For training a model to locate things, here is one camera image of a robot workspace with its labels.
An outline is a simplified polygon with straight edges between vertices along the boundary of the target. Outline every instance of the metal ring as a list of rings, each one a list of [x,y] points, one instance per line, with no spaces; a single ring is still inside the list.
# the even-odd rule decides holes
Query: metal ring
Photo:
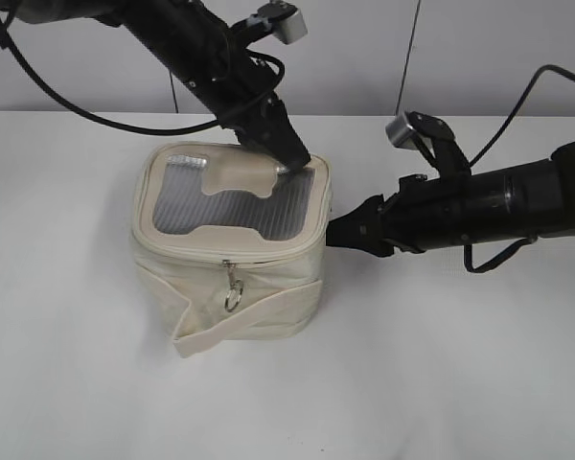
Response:
[[[230,290],[226,294],[226,300],[223,302],[223,307],[229,313],[232,313],[241,304],[242,292],[244,291],[245,284],[241,280],[236,280],[232,285],[230,285]],[[233,296],[236,295],[236,300],[234,305],[230,306],[230,301]]]

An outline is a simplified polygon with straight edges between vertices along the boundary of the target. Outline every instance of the zipper pull ring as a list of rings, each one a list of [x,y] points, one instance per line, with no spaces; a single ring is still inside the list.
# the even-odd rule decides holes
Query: zipper pull ring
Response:
[[[242,299],[242,292],[244,291],[244,282],[237,279],[235,273],[237,265],[231,263],[230,261],[223,261],[223,266],[228,270],[228,286],[230,287],[226,298],[223,301],[224,309],[232,313],[237,309]]]

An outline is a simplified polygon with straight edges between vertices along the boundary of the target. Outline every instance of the zipper track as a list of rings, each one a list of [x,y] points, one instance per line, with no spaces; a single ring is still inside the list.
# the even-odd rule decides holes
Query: zipper track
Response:
[[[243,257],[243,256],[236,256],[234,254],[233,255],[227,255],[226,253],[219,253],[219,252],[211,255],[210,254],[211,251],[205,251],[205,255],[201,256],[200,251],[168,249],[167,246],[161,246],[159,244],[154,243],[149,238],[147,238],[143,234],[143,232],[140,231],[139,223],[140,223],[141,211],[143,208],[143,199],[141,199],[141,198],[145,195],[145,191],[147,190],[147,187],[149,184],[149,177],[150,177],[150,170],[151,170],[150,166],[153,164],[153,161],[155,161],[157,156],[163,150],[164,150],[164,148],[158,149],[158,151],[154,155],[152,155],[151,158],[146,163],[145,172],[141,176],[141,178],[139,179],[139,182],[136,186],[136,193],[135,193],[136,201],[137,201],[137,208],[136,208],[136,213],[134,213],[134,216],[133,216],[134,221],[132,222],[132,236],[139,244],[141,244],[149,252],[151,252],[153,254],[158,254],[161,256],[169,257],[172,259],[178,259],[178,260],[189,261],[189,262],[208,263],[208,264],[213,264],[213,265],[217,265],[217,264],[221,265],[223,263],[223,261],[229,260],[231,263],[238,264],[240,266],[247,265],[247,266],[253,267],[253,266],[262,266],[262,264],[268,266],[267,264],[273,264],[273,265],[274,264],[282,264],[282,263],[288,262],[292,259],[298,259],[303,254],[306,254],[311,248],[315,247],[320,242],[321,239],[325,238],[327,222],[325,222],[322,225],[323,229],[320,231],[320,235],[318,235],[317,238],[315,238],[314,241],[312,241],[311,244],[308,244],[307,247],[305,247],[304,249],[301,249],[301,250],[296,251],[296,252],[284,250],[284,251],[280,251],[280,252],[270,253],[270,254],[264,255],[263,258],[260,258],[260,256]],[[328,169],[330,169],[330,167],[328,166],[328,163],[326,163],[324,160],[322,160],[322,162],[326,165],[326,167]],[[326,188],[324,190],[324,201],[322,203],[322,207],[324,209],[329,210],[331,199],[332,199],[332,194],[330,193],[330,180],[329,180],[328,183],[326,184]]]

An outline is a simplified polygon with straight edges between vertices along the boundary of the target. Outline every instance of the metal bracket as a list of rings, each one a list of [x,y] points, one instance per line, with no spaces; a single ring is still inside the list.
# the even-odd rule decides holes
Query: metal bracket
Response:
[[[440,118],[404,112],[385,132],[397,149],[418,150],[442,178],[471,175],[469,160],[456,144],[455,134]]]

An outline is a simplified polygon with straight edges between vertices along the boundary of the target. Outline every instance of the black cylinder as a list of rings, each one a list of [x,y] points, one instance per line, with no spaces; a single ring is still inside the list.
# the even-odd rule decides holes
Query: black cylinder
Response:
[[[564,218],[561,181],[549,160],[407,187],[383,217],[384,234],[420,250],[525,238]]]
[[[17,17],[30,24],[111,14],[123,0],[23,0]]]
[[[419,250],[575,236],[575,143],[551,160],[411,183],[382,216],[382,226],[389,242]]]

